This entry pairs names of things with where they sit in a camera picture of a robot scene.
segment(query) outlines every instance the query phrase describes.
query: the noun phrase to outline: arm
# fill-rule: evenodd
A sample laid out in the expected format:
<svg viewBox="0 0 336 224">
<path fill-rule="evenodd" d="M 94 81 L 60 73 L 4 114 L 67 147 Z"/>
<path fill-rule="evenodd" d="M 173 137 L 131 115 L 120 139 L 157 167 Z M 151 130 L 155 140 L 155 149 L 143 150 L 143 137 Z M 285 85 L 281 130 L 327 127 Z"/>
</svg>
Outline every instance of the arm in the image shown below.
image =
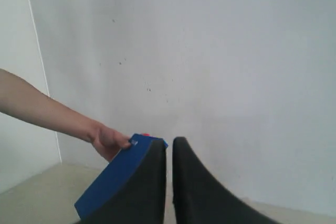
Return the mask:
<svg viewBox="0 0 336 224">
<path fill-rule="evenodd" d="M 101 145 L 129 146 L 128 137 L 64 106 L 3 69 L 0 69 L 0 112 L 92 143 L 107 160 L 112 155 L 102 154 Z"/>
</svg>

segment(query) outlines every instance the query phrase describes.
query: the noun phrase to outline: black curved object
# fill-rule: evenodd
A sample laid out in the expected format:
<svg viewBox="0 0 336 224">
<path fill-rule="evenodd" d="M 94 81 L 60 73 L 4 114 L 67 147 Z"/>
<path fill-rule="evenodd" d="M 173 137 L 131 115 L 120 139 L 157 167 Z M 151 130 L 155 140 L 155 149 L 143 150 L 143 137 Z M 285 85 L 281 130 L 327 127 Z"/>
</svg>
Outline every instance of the black curved object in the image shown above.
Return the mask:
<svg viewBox="0 0 336 224">
<path fill-rule="evenodd" d="M 125 185 L 80 224 L 162 224 L 166 193 L 166 146 L 152 141 L 140 166 Z"/>
<path fill-rule="evenodd" d="M 222 186 L 184 137 L 177 137 L 173 143 L 173 190 L 177 224 L 277 223 Z"/>
</svg>

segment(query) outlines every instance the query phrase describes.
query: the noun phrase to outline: wall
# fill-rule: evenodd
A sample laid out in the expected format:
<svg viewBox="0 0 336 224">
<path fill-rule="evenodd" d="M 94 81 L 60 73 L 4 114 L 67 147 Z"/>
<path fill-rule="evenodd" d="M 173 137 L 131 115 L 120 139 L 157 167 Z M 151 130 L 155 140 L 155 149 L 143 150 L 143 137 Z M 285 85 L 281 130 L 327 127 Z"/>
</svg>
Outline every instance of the wall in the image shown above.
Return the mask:
<svg viewBox="0 0 336 224">
<path fill-rule="evenodd" d="M 54 98 L 128 134 L 187 136 L 238 196 L 336 215 L 334 0 L 31 3 Z M 59 141 L 64 161 L 105 165 Z"/>
<path fill-rule="evenodd" d="M 28 0 L 0 0 L 0 68 L 47 93 Z M 60 162 L 55 133 L 0 113 L 0 193 Z"/>
</svg>

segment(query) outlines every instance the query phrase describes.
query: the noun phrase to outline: beige floor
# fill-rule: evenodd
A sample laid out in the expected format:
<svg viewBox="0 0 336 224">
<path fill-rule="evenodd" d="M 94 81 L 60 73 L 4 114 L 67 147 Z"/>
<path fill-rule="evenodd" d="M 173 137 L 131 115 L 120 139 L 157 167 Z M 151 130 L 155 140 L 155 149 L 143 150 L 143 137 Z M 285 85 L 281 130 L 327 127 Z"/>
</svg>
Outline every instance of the beige floor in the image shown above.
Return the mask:
<svg viewBox="0 0 336 224">
<path fill-rule="evenodd" d="M 0 223 L 74 223 L 78 216 L 73 204 L 99 173 L 97 169 L 62 164 L 25 181 L 0 195 Z M 336 218 L 247 202 L 284 224 L 336 223 Z M 168 187 L 165 224 L 173 223 L 172 190 Z"/>
</svg>

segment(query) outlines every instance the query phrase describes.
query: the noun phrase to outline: blue foam block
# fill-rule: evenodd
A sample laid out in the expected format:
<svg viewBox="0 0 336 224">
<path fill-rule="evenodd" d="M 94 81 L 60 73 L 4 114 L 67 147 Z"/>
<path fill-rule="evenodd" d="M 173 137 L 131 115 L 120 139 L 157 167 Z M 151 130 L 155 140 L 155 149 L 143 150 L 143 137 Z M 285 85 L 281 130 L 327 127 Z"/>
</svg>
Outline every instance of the blue foam block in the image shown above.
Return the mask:
<svg viewBox="0 0 336 224">
<path fill-rule="evenodd" d="M 127 150 L 121 150 L 76 201 L 75 209 L 81 219 L 100 208 L 121 189 L 138 168 L 154 140 L 161 139 L 139 134 L 132 136 L 130 139 L 132 146 Z"/>
</svg>

